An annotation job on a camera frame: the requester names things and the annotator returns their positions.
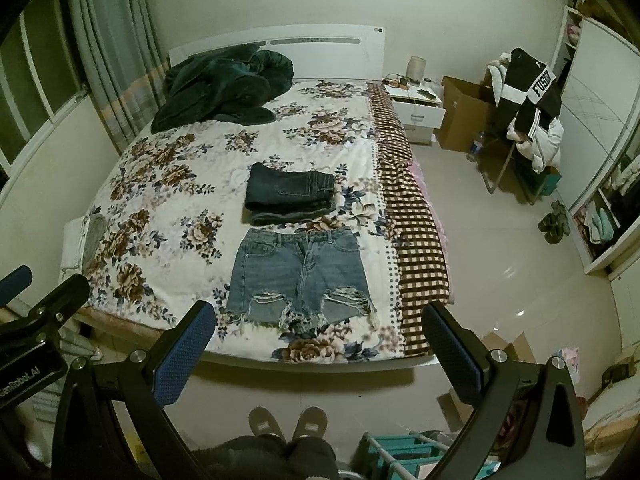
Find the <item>black and white jacket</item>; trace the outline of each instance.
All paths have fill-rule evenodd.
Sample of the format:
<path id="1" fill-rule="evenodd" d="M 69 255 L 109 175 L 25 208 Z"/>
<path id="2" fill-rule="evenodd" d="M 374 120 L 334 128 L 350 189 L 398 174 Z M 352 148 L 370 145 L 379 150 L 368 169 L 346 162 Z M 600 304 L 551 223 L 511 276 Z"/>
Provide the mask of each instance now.
<path id="1" fill-rule="evenodd" d="M 521 48 L 511 51 L 511 62 L 495 113 L 498 131 L 507 129 L 513 118 L 516 131 L 534 139 L 536 128 L 548 130 L 560 114 L 562 104 L 556 76 L 549 67 Z"/>

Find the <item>plaid trim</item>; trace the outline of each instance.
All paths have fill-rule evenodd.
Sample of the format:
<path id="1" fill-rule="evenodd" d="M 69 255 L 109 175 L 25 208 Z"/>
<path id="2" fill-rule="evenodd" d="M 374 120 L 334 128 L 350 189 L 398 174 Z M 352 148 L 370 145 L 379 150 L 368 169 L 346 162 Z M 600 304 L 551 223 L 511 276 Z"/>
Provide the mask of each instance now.
<path id="1" fill-rule="evenodd" d="M 420 188 L 409 173 L 414 162 L 404 127 L 382 86 L 367 84 L 369 104 L 378 137 L 378 176 L 386 212 L 393 223 L 396 267 L 399 272 L 396 301 L 404 355 L 429 351 L 422 336 L 422 308 L 430 301 L 447 303 L 449 277 L 440 235 Z"/>

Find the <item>floral bedsheet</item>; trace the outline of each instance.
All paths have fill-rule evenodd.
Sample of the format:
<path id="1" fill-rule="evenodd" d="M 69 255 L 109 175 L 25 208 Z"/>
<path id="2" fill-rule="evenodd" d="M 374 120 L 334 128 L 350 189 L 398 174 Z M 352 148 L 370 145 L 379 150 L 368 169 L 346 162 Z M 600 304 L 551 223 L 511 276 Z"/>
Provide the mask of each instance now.
<path id="1" fill-rule="evenodd" d="M 306 81 L 266 105 L 259 126 L 209 121 L 140 136 L 98 191 L 90 212 L 108 229 L 88 279 L 89 306 L 156 329 L 176 325 L 196 300 L 218 316 L 208 351 L 254 360 L 354 362 L 404 356 L 393 222 L 378 136 L 363 82 Z M 360 317 L 305 333 L 280 332 L 225 311 L 236 251 L 251 227 L 243 209 L 253 163 L 336 176 L 337 209 L 283 233 L 349 226 L 378 322 Z"/>

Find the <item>window sill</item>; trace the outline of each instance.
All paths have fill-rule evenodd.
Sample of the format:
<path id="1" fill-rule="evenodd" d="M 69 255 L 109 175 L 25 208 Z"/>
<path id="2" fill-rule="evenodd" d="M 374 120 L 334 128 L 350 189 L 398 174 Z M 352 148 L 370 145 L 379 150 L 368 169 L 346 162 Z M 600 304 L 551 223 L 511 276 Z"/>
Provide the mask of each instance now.
<path id="1" fill-rule="evenodd" d="M 73 95 L 69 101 L 67 101 L 60 110 L 56 113 L 54 122 L 47 121 L 42 127 L 29 139 L 29 142 L 25 145 L 22 151 L 15 158 L 11 164 L 11 173 L 8 175 L 9 180 L 4 184 L 2 190 L 0 190 L 0 207 L 4 203 L 4 200 L 9 195 L 14 183 L 20 177 L 22 170 L 27 167 L 27 164 L 38 151 L 40 146 L 44 144 L 44 141 L 55 131 L 62 121 L 68 116 L 82 101 L 89 98 L 89 93 L 86 90 L 81 90 L 77 94 Z"/>

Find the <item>window frame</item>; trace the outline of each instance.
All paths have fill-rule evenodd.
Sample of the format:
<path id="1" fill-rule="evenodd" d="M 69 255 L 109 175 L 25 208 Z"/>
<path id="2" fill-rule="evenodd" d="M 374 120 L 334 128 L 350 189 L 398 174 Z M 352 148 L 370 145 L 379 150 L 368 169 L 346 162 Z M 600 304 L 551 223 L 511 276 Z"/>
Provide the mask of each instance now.
<path id="1" fill-rule="evenodd" d="M 35 132 L 33 135 L 30 134 L 27 126 L 24 123 L 22 115 L 20 114 L 20 110 L 15 103 L 14 96 L 9 87 L 9 82 L 6 78 L 6 73 L 4 72 L 4 65 L 2 64 L 2 54 L 0 53 L 0 88 L 4 94 L 4 97 L 7 101 L 7 105 L 9 111 L 11 112 L 12 118 L 20 130 L 20 134 L 25 140 L 24 147 L 20 150 L 20 153 L 15 157 L 15 160 L 12 163 L 9 163 L 8 159 L 5 157 L 2 149 L 0 149 L 0 168 L 4 171 L 6 176 L 8 177 L 7 183 L 4 184 L 2 188 L 2 195 L 6 195 L 9 188 L 12 186 L 12 183 L 15 181 L 15 178 L 20 174 L 20 172 L 25 168 L 27 163 L 31 160 L 31 157 L 38 151 L 38 148 L 44 143 L 44 141 L 50 136 L 53 130 L 62 122 L 62 120 L 74 109 L 80 101 L 88 94 L 88 90 L 82 86 L 80 82 L 80 78 L 78 75 L 78 69 L 74 63 L 73 56 L 71 54 L 71 49 L 69 47 L 68 38 L 66 36 L 65 25 L 62 17 L 62 10 L 60 7 L 60 0 L 53 0 L 54 2 L 54 12 L 56 15 L 56 23 L 58 26 L 58 33 L 60 34 L 60 40 L 62 42 L 62 49 L 65 54 L 66 63 L 68 65 L 69 70 L 71 71 L 72 78 L 74 83 L 76 84 L 76 88 L 79 90 L 72 95 L 65 104 L 60 107 L 60 110 L 54 112 L 51 108 L 49 100 L 44 93 L 44 89 L 42 84 L 40 83 L 40 78 L 38 77 L 38 72 L 36 70 L 35 64 L 33 62 L 33 56 L 31 55 L 31 50 L 29 47 L 29 40 L 27 37 L 27 29 L 26 23 L 24 20 L 24 11 L 20 13 L 18 17 L 18 24 L 20 29 L 20 38 L 22 40 L 22 47 L 24 49 L 24 55 L 27 59 L 27 64 L 29 68 L 29 72 L 31 73 L 31 79 L 38 91 L 38 95 L 40 97 L 40 101 L 42 106 L 44 107 L 48 118 L 45 123 Z"/>

